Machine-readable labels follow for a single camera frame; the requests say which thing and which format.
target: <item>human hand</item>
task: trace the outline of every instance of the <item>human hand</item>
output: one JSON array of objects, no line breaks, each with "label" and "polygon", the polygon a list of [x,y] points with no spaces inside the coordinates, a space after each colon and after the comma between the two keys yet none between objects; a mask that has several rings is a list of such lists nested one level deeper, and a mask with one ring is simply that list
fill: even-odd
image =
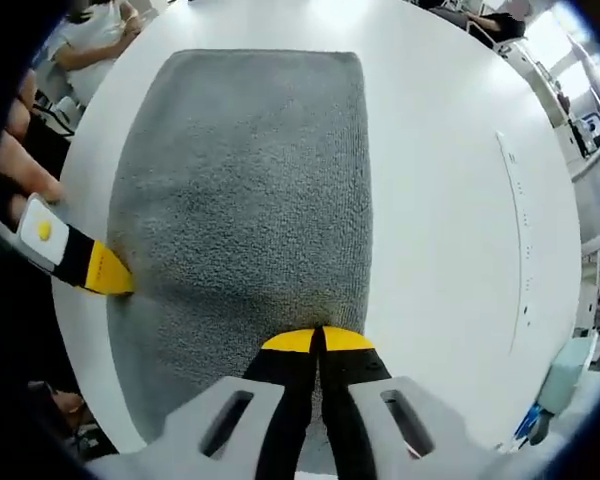
[{"label": "human hand", "polygon": [[140,35],[139,30],[125,28],[120,40],[116,43],[116,56],[119,57],[124,53],[124,51],[131,45],[131,43],[136,39],[136,37]]},{"label": "human hand", "polygon": [[53,398],[56,407],[58,407],[67,424],[73,430],[80,427],[80,423],[83,420],[92,418],[90,414],[85,415],[83,411],[86,408],[84,400],[76,393],[67,393],[58,390],[51,394],[51,398]]},{"label": "human hand", "polygon": [[124,33],[134,33],[137,35],[142,32],[142,23],[138,17],[131,17],[124,26]]},{"label": "human hand", "polygon": [[[25,195],[39,193],[48,202],[56,202],[64,197],[60,182],[20,144],[29,127],[29,110],[33,107],[35,91],[35,74],[29,70],[22,82],[19,97],[11,105],[7,125],[0,138],[0,175],[13,181]],[[20,220],[26,204],[27,199],[22,194],[10,198],[7,211],[15,224]]]}]

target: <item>finger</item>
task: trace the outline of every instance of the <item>finger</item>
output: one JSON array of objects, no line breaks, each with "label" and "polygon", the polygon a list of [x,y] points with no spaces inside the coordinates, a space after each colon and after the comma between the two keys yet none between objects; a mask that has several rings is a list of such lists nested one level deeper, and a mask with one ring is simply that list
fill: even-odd
[{"label": "finger", "polygon": [[53,401],[62,413],[75,413],[84,404],[80,395],[61,391],[53,395]]},{"label": "finger", "polygon": [[0,139],[0,173],[11,178],[25,193],[39,193],[49,202],[64,198],[64,189],[7,132]]},{"label": "finger", "polygon": [[20,100],[14,100],[7,119],[7,132],[18,140],[22,140],[27,134],[30,120],[29,110],[27,110],[24,103]]},{"label": "finger", "polygon": [[9,201],[9,218],[14,226],[20,223],[24,209],[27,206],[27,199],[20,194],[11,197]]},{"label": "finger", "polygon": [[36,73],[29,69],[20,87],[20,99],[27,110],[33,108],[36,98]]}]

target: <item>office room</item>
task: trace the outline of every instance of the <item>office room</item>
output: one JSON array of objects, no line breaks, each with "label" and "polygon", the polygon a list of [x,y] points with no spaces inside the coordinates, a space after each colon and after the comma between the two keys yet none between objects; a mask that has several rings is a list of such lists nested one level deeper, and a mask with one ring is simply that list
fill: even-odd
[{"label": "office room", "polygon": [[600,2],[48,3],[0,378],[67,478],[592,468]]}]

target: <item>person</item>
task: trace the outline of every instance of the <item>person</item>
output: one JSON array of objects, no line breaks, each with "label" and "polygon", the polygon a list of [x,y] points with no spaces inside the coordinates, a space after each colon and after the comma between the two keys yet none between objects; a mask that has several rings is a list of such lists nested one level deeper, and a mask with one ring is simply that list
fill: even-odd
[{"label": "person", "polygon": [[564,92],[562,91],[562,85],[557,80],[555,83],[555,87],[557,91],[556,97],[558,98],[558,102],[560,103],[560,106],[563,108],[565,113],[568,114],[571,110],[571,100],[564,94]]},{"label": "person", "polygon": [[[62,200],[65,195],[57,179],[59,171],[54,177],[49,170],[61,168],[56,164],[64,162],[69,145],[65,139],[40,125],[37,117],[32,117],[35,92],[35,73],[29,70],[11,103],[7,124],[0,136],[0,211],[4,212],[0,217],[11,226],[17,225],[31,193],[39,193],[50,203]],[[34,160],[31,152],[41,149],[48,152],[51,146],[54,152],[58,151],[55,157],[62,158],[54,158],[43,167],[39,162],[45,163],[45,159]]]},{"label": "person", "polygon": [[88,105],[116,59],[142,31],[127,0],[91,0],[70,13],[48,44],[48,58],[67,73],[76,97]]},{"label": "person", "polygon": [[429,11],[463,30],[467,29],[469,22],[476,23],[487,33],[488,37],[477,28],[469,28],[469,33],[487,47],[492,48],[494,42],[500,43],[524,36],[526,29],[524,18],[531,14],[531,5],[524,0],[522,2],[509,1],[505,4],[504,11],[489,15],[455,12],[444,7],[434,7]]}]

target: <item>cable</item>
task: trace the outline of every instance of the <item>cable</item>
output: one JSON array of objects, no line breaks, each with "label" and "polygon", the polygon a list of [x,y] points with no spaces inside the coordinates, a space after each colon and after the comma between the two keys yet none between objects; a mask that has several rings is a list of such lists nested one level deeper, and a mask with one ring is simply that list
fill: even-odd
[{"label": "cable", "polygon": [[56,122],[58,122],[58,125],[60,125],[67,132],[65,135],[63,135],[64,137],[71,137],[75,134],[75,132],[70,127],[68,127],[62,120],[60,120],[56,112],[49,110],[46,107],[42,107],[38,104],[34,104],[33,108],[34,110],[50,115]]}]

